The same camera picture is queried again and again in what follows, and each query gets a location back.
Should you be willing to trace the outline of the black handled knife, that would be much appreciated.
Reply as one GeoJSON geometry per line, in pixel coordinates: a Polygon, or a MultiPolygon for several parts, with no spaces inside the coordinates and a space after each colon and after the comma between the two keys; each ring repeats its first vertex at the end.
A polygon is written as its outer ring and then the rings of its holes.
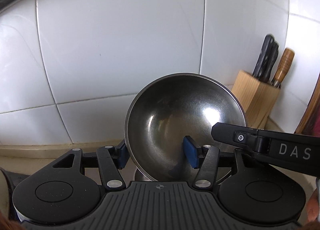
{"type": "Polygon", "coordinates": [[[270,50],[273,45],[273,42],[274,42],[274,36],[272,34],[267,34],[264,38],[264,42],[260,50],[259,58],[255,65],[254,71],[252,73],[252,76],[256,79],[259,79],[263,75],[267,67],[268,55],[270,54],[270,50]]]}

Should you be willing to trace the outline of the dark handled knife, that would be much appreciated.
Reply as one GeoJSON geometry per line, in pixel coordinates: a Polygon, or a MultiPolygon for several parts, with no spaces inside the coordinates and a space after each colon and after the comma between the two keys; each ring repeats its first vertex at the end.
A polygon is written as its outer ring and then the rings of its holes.
{"type": "Polygon", "coordinates": [[[268,57],[268,62],[267,62],[265,71],[259,78],[261,82],[268,83],[272,68],[277,60],[278,53],[279,53],[279,45],[276,41],[274,41],[270,50],[270,55],[268,57]]]}

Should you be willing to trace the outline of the ribbed wooden handled knife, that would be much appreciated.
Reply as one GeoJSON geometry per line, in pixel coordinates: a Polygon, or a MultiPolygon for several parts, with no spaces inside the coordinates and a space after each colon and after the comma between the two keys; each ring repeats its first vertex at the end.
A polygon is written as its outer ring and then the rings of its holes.
{"type": "Polygon", "coordinates": [[[292,49],[285,48],[283,55],[281,56],[279,65],[277,67],[276,73],[271,81],[271,85],[273,87],[278,88],[280,84],[283,82],[284,78],[290,70],[294,56],[295,52],[292,49]]]}

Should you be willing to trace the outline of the steel bowl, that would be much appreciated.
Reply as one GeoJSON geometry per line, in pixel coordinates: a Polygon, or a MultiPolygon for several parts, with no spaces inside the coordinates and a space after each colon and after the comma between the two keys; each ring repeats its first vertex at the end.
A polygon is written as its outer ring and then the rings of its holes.
{"type": "Polygon", "coordinates": [[[126,115],[124,138],[132,161],[146,178],[190,182],[196,170],[184,155],[184,136],[224,152],[234,149],[213,140],[211,130],[217,122],[247,125],[231,91],[204,75],[176,73],[151,82],[136,95],[126,115]]]}

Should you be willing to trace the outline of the wooden knife block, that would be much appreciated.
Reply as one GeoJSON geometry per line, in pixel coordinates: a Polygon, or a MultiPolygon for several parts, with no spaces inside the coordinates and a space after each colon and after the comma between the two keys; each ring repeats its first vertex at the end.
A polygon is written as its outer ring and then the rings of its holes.
{"type": "Polygon", "coordinates": [[[241,70],[236,77],[232,93],[241,104],[250,128],[264,129],[280,93],[280,89],[261,82],[241,70]]]}

